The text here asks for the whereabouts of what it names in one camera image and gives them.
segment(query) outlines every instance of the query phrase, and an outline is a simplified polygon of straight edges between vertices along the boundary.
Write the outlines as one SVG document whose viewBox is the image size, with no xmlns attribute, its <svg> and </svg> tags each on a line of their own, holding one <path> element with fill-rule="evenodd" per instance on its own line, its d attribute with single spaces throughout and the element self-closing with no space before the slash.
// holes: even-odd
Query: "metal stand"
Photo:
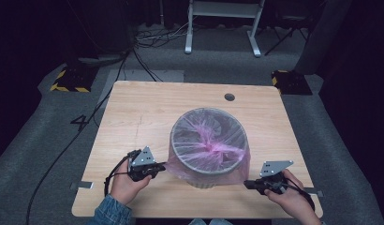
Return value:
<svg viewBox="0 0 384 225">
<path fill-rule="evenodd" d="M 261 56 L 255 35 L 257 32 L 259 18 L 265 0 L 259 0 L 258 4 L 242 4 L 242 3 L 221 3 L 221 2 L 200 2 L 189 0 L 188 11 L 188 32 L 186 34 L 185 53 L 192 53 L 192 36 L 193 36 L 193 16 L 218 16 L 218 17 L 238 17 L 238 18 L 254 18 L 253 29 L 247 31 L 253 54 L 256 57 Z"/>
</svg>

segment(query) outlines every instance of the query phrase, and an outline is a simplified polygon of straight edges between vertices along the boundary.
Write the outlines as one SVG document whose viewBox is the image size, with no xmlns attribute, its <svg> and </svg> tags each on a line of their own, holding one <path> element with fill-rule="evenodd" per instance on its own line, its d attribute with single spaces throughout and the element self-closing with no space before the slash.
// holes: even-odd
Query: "person's right hand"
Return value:
<svg viewBox="0 0 384 225">
<path fill-rule="evenodd" d="M 143 180 L 134 182 L 127 174 L 128 160 L 126 160 L 118 168 L 117 175 L 113 176 L 113 183 L 111 187 L 111 196 L 123 205 L 130 203 L 142 190 L 145 188 L 149 181 L 152 179 L 151 175 L 146 176 Z"/>
<path fill-rule="evenodd" d="M 299 188 L 303 189 L 303 183 L 289 170 L 285 169 L 282 173 L 286 178 L 292 180 Z M 278 203 L 287 214 L 298 219 L 303 225 L 321 224 L 308 200 L 306 200 L 297 190 L 287 188 L 285 193 L 279 195 L 269 189 L 265 189 L 265 194 L 268 196 L 269 200 Z"/>
</svg>

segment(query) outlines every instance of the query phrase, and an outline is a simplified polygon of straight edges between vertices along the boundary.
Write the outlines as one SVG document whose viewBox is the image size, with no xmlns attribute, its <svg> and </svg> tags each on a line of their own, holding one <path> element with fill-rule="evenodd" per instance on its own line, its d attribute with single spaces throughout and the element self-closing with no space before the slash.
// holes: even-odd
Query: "black cable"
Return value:
<svg viewBox="0 0 384 225">
<path fill-rule="evenodd" d="M 96 62 L 82 62 L 84 63 L 88 68 L 101 68 L 113 65 L 115 63 L 121 62 L 124 58 L 128 56 L 128 53 L 122 53 L 118 58 L 115 59 L 108 59 L 108 60 L 98 60 Z"/>
<path fill-rule="evenodd" d="M 120 65 L 119 67 L 119 71 L 118 71 L 118 74 L 117 74 L 117 78 L 119 78 L 119 75 L 120 75 L 120 71 L 121 71 L 121 68 L 123 66 L 123 64 L 125 63 L 125 58 L 123 59 L 122 61 L 122 64 Z M 112 88 L 111 90 L 108 92 L 108 94 L 104 97 L 103 100 L 101 100 L 99 102 L 99 104 L 95 107 L 95 109 L 93 110 L 93 113 L 90 115 L 90 117 L 87 119 L 87 122 L 85 124 L 83 124 L 81 126 L 81 129 L 78 131 L 78 133 L 72 138 L 72 140 L 68 143 L 68 145 L 63 149 L 63 151 L 57 156 L 57 158 L 54 160 L 54 162 L 52 163 L 52 165 L 49 167 L 49 169 L 44 173 L 43 177 L 40 179 L 39 183 L 37 184 L 37 186 L 35 187 L 35 190 L 34 192 L 32 193 L 32 197 L 29 201 L 29 204 L 28 204 L 28 209 L 26 211 L 26 221 L 25 221 L 25 224 L 26 225 L 29 225 L 29 216 L 31 214 L 31 208 L 32 208 L 32 203 L 34 201 L 34 198 L 35 196 L 37 195 L 37 191 L 39 190 L 41 184 L 43 183 L 43 181 L 46 179 L 47 175 L 49 174 L 49 172 L 52 170 L 52 167 L 54 167 L 55 163 L 60 159 L 60 157 L 66 152 L 66 150 L 70 147 L 71 144 L 73 144 L 75 142 L 75 140 L 79 137 L 79 135 L 81 135 L 81 132 L 84 130 L 84 128 L 86 128 L 86 126 L 89 124 L 89 122 L 92 120 L 92 118 L 94 117 L 94 115 L 96 114 L 96 112 L 98 111 L 98 109 L 101 107 L 101 105 L 104 103 L 105 99 L 110 95 L 112 91 Z"/>
<path fill-rule="evenodd" d="M 142 48 L 159 48 L 161 46 L 168 44 L 171 40 L 175 40 L 181 36 L 184 36 L 186 34 L 185 29 L 181 29 L 181 30 L 183 31 L 183 33 L 181 33 L 180 35 L 174 35 L 179 31 L 177 29 L 175 32 L 168 32 L 167 34 L 163 34 L 163 35 L 156 34 L 155 36 L 141 37 L 140 39 L 138 39 L 138 45 L 139 47 L 142 47 Z M 143 40 L 146 41 L 148 39 L 152 40 L 151 44 L 141 43 Z M 157 43 L 159 43 L 159 41 L 164 41 L 164 43 L 156 45 Z"/>
<path fill-rule="evenodd" d="M 291 185 L 289 185 L 289 184 L 282 184 L 283 186 L 287 186 L 288 188 L 292 188 L 292 189 L 295 189 L 295 190 L 297 190 L 301 195 L 303 195 L 304 197 L 305 197 L 305 199 L 308 201 L 308 203 L 311 205 L 311 207 L 312 207 L 312 209 L 315 211 L 315 203 L 314 203 L 314 201 L 312 200 L 312 197 L 311 197 L 311 195 L 308 193 L 308 192 L 306 192 L 305 190 L 303 190 L 303 189 L 301 189 L 300 187 L 298 187 L 298 185 L 297 184 L 295 184 L 295 182 L 294 181 L 292 181 L 292 180 L 290 180 L 289 178 L 286 178 L 286 180 L 288 180 L 289 182 L 291 182 L 294 186 L 291 186 Z"/>
<path fill-rule="evenodd" d="M 137 152 L 139 152 L 139 150 L 134 150 L 134 151 L 127 153 L 127 156 L 123 157 L 122 160 L 120 160 L 120 162 L 118 162 L 118 164 L 113 168 L 110 175 L 108 175 L 108 177 L 105 178 L 104 197 L 107 196 L 107 194 L 109 193 L 108 189 L 110 187 L 110 181 L 111 181 L 111 178 L 113 178 L 113 176 L 115 176 L 117 174 L 128 174 L 128 172 L 119 172 L 119 173 L 115 173 L 115 172 L 119 169 L 119 167 L 122 165 L 122 163 L 124 163 L 131 156 L 135 155 Z"/>
<path fill-rule="evenodd" d="M 134 52 L 134 55 L 136 56 L 137 60 L 139 61 L 139 63 L 141 64 L 141 66 L 145 69 L 145 71 L 149 74 L 149 76 L 151 76 L 151 78 L 152 78 L 155 82 L 157 82 L 157 80 L 156 80 L 155 77 L 157 77 L 161 82 L 163 82 L 163 80 L 160 79 L 159 76 L 157 76 L 154 72 L 152 72 L 152 71 L 148 68 L 148 66 L 147 66 L 144 62 L 142 62 L 142 60 L 140 59 L 140 55 L 137 54 L 136 50 L 133 50 L 133 52 Z"/>
<path fill-rule="evenodd" d="M 126 64 L 123 64 L 123 66 L 120 67 L 120 69 L 123 71 L 123 74 L 125 75 L 125 79 L 124 79 L 124 81 L 126 80 L 125 65 L 126 65 Z M 120 77 L 120 73 L 118 73 L 118 75 L 117 75 L 117 77 L 116 77 L 116 80 L 115 80 L 116 82 L 119 81 L 119 77 Z M 105 101 L 105 100 L 108 99 L 108 98 L 109 98 L 109 96 L 106 95 L 106 97 L 104 97 L 101 101 Z M 99 124 L 98 124 L 98 122 L 96 121 L 96 115 L 93 116 L 93 120 L 94 120 L 94 123 L 96 124 L 96 126 L 99 128 Z"/>
<path fill-rule="evenodd" d="M 127 76 L 126 76 L 126 72 L 125 72 L 125 66 L 123 67 L 123 75 L 125 75 L 124 81 L 126 81 L 127 80 Z"/>
<path fill-rule="evenodd" d="M 96 41 L 90 36 L 89 32 L 87 32 L 87 29 L 84 27 L 84 24 L 83 22 L 81 21 L 81 18 L 78 16 L 78 14 L 76 13 L 75 11 L 75 8 L 70 4 L 69 0 L 66 0 L 67 4 L 69 5 L 70 9 L 72 10 L 72 13 L 75 15 L 76 19 L 78 20 L 79 24 L 81 25 L 81 29 L 84 31 L 84 33 L 86 34 L 86 36 L 90 39 L 90 41 L 96 46 L 96 48 L 100 49 L 102 52 L 104 53 L 126 53 L 129 51 L 129 49 L 125 49 L 124 51 L 120 51 L 120 52 L 113 52 L 113 51 L 110 51 L 110 50 L 106 50 L 104 48 L 102 48 L 101 46 L 99 46 Z"/>
</svg>

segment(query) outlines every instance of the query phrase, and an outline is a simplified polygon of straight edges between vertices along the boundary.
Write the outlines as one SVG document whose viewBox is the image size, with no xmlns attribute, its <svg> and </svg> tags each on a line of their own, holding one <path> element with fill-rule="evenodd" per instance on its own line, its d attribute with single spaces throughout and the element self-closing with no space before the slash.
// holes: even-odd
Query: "denim sleeve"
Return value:
<svg viewBox="0 0 384 225">
<path fill-rule="evenodd" d="M 94 217 L 87 225 L 126 225 L 130 223 L 131 209 L 117 202 L 108 194 L 95 210 Z"/>
</svg>

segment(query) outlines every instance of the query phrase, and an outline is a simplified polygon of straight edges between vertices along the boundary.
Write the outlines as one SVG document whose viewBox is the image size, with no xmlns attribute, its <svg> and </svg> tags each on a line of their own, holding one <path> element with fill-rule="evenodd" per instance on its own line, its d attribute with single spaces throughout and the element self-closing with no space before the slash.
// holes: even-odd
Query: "wooden table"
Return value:
<svg viewBox="0 0 384 225">
<path fill-rule="evenodd" d="M 228 101 L 225 94 L 233 94 Z M 184 113 L 212 107 L 232 114 L 244 127 L 251 151 L 249 179 L 264 161 L 293 160 L 288 167 L 307 188 L 312 180 L 280 98 L 272 86 L 116 82 L 103 115 L 72 213 L 91 217 L 104 198 L 104 180 L 128 152 L 148 145 L 156 161 L 167 161 L 172 126 Z M 323 215 L 316 195 L 316 212 Z M 199 189 L 160 172 L 129 205 L 135 218 L 289 218 L 280 206 L 243 184 Z"/>
</svg>

